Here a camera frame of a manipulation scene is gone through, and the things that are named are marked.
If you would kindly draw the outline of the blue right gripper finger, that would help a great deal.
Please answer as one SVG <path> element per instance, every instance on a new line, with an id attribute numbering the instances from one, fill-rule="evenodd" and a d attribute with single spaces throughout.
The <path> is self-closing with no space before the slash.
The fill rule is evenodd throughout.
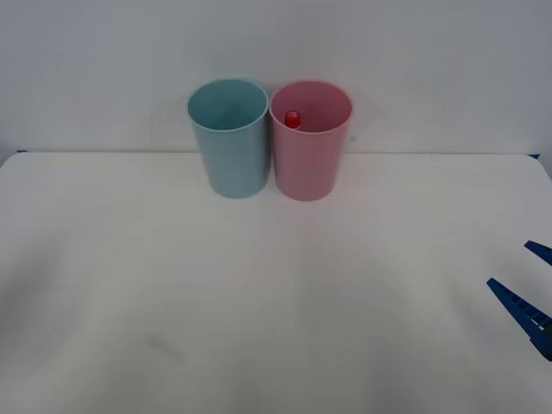
<path id="1" fill-rule="evenodd" d="M 544 260 L 549 265 L 552 265 L 552 248 L 544 246 L 535 241 L 527 241 L 524 246 L 533 254 Z"/>
<path id="2" fill-rule="evenodd" d="M 533 346 L 547 361 L 550 361 L 551 317 L 519 297 L 496 279 L 490 278 L 486 284 L 527 334 Z"/>

